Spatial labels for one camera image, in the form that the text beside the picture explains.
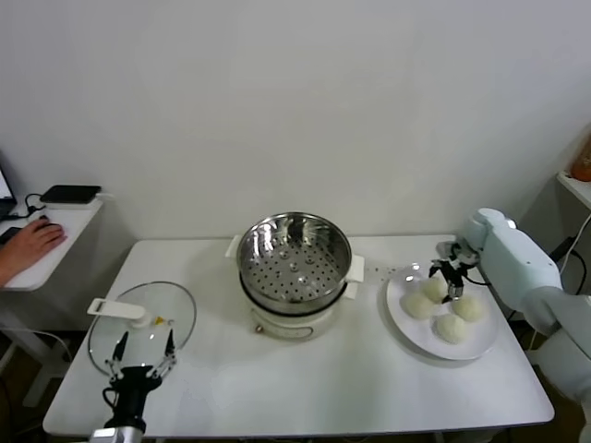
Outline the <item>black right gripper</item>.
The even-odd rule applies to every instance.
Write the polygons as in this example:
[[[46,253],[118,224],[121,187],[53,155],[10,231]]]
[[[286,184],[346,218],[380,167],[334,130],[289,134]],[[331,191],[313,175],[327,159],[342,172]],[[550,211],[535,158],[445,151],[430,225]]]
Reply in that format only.
[[[445,302],[459,300],[464,292],[464,278],[468,271],[479,262],[479,255],[469,245],[462,242],[442,242],[438,244],[441,260],[432,260],[428,276],[440,274],[447,281]]]

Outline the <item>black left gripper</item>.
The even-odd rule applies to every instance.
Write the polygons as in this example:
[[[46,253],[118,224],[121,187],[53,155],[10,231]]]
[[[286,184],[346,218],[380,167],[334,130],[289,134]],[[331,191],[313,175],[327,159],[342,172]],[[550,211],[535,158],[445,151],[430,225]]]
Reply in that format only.
[[[103,390],[103,400],[110,407],[112,417],[105,427],[145,427],[143,419],[148,395],[160,387],[176,365],[174,331],[170,329],[163,357],[153,366],[130,366],[121,369],[129,332],[116,343],[112,356],[105,360],[110,374],[110,386]]]

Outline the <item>bare person hand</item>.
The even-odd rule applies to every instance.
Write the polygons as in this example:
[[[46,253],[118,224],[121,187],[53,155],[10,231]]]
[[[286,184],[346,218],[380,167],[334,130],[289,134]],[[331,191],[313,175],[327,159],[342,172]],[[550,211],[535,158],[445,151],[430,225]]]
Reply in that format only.
[[[30,223],[11,240],[16,271],[30,268],[65,240],[64,228],[59,224],[42,220]]]

